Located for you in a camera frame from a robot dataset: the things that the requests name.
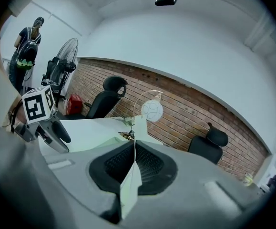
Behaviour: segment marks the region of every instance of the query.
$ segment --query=chair headrest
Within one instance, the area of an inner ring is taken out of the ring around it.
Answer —
[[[122,77],[119,76],[110,76],[103,82],[103,88],[106,91],[118,92],[122,87],[127,85]]]
[[[53,62],[58,62],[58,60],[59,60],[58,57],[54,57],[54,58],[52,59]]]
[[[210,130],[206,135],[206,139],[220,147],[226,146],[228,144],[228,135],[212,126],[211,123],[208,123],[208,125],[210,126]]]

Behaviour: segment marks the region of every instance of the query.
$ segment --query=lamp shade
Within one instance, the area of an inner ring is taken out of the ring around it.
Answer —
[[[142,105],[141,114],[145,116],[147,120],[156,122],[162,117],[163,107],[155,99],[148,100]]]

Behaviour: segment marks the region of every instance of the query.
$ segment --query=black chair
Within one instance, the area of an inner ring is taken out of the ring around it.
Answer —
[[[58,61],[59,61],[59,58],[57,58],[57,57],[54,57],[52,60],[48,61],[47,72],[46,72],[46,74],[42,75],[41,84],[43,86],[48,85],[48,84],[46,84],[45,80],[50,79],[51,73],[52,73],[53,69],[55,68],[56,64],[58,63]]]
[[[84,103],[85,106],[89,107],[90,110],[86,116],[76,113],[63,116],[60,112],[56,115],[61,120],[80,120],[80,119],[97,119],[104,118],[118,101],[125,96],[127,82],[119,76],[110,76],[104,83],[104,91],[100,92],[94,99],[93,103]]]
[[[214,164],[217,164],[223,155],[221,147],[228,144],[226,133],[218,130],[211,123],[208,123],[210,129],[206,137],[194,136],[190,143],[188,152],[202,156]]]

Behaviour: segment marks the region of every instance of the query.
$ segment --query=white wall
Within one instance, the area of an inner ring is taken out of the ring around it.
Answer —
[[[129,62],[179,80],[236,113],[276,149],[276,80],[226,28],[190,13],[152,10],[105,20],[81,57]]]
[[[40,29],[41,43],[29,82],[32,88],[41,86],[42,75],[46,73],[48,61],[56,56],[68,39],[76,37],[80,50],[83,42],[102,20],[84,0],[33,0],[17,18],[12,17],[8,23],[1,38],[2,57],[12,57],[19,32],[24,27],[32,26],[39,16],[45,21]],[[62,94],[66,93],[69,82],[70,79]]]

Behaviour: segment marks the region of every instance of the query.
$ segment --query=chair armrest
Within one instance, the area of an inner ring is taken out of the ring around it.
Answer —
[[[90,103],[84,103],[84,105],[86,106],[86,107],[89,107],[89,108],[91,108],[91,104]]]

